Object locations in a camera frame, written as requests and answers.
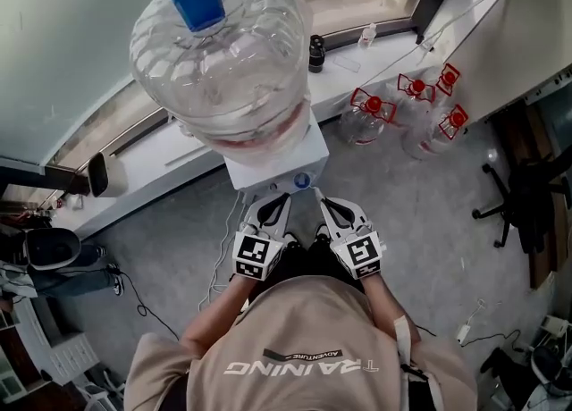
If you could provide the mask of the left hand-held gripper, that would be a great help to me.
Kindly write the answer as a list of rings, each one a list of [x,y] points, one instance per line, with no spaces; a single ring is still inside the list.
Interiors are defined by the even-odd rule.
[[[271,233],[285,233],[290,216],[291,196],[276,193],[255,201],[248,209],[244,223],[236,232],[232,248],[234,274],[265,281],[281,258],[286,242]]]

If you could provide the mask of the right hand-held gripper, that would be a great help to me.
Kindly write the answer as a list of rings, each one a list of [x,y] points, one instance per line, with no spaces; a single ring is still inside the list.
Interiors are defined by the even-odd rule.
[[[330,249],[344,269],[354,280],[378,274],[386,243],[373,231],[364,210],[356,203],[338,197],[323,197],[319,206],[333,240]]]

